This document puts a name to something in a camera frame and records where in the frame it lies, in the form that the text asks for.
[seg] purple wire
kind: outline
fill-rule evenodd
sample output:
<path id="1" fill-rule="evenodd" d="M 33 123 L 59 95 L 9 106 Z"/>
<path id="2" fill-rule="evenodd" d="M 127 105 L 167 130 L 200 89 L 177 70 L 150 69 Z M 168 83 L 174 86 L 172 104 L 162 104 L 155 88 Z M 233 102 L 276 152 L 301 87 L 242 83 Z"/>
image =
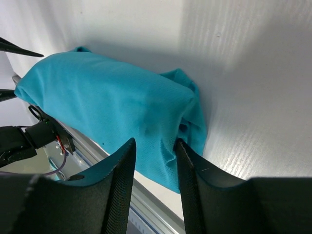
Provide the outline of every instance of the purple wire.
<path id="1" fill-rule="evenodd" d="M 64 154 L 64 160 L 63 160 L 62 164 L 56 170 L 51 171 L 51 172 L 47 172 L 47 173 L 42 173 L 42 175 L 50 176 L 50 175 L 53 175 L 54 173 L 59 172 L 65 166 L 66 159 L 67 159 L 67 152 L 65 152 L 65 154 Z M 22 175 L 22 174 L 21 173 L 14 173 L 14 172 L 0 172 L 0 175 L 4 175 L 5 176 L 5 175 Z"/>

